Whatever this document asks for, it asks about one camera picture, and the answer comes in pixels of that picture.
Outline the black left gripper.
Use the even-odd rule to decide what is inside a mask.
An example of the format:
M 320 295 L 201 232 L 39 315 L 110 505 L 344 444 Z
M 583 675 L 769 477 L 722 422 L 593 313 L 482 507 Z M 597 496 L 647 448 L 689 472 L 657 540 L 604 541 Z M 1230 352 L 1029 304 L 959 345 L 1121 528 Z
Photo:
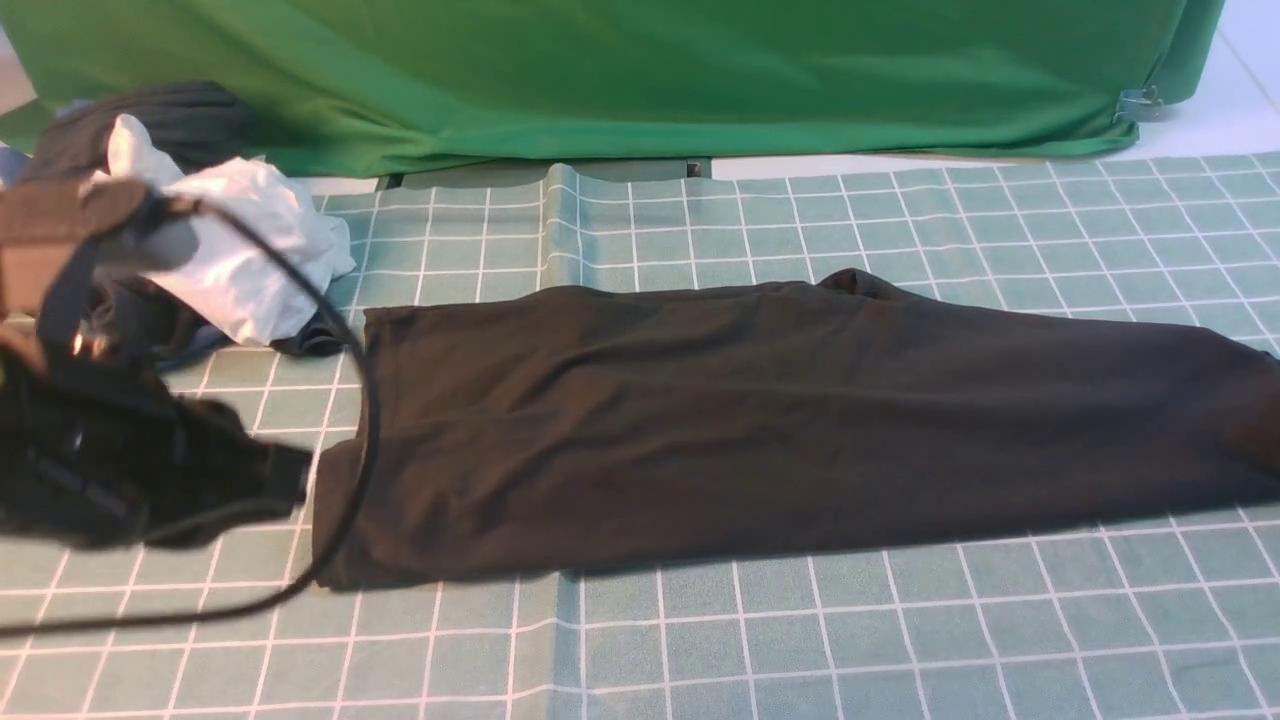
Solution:
M 191 550 L 301 506 L 312 455 L 215 400 L 41 345 L 3 347 L 3 534 Z

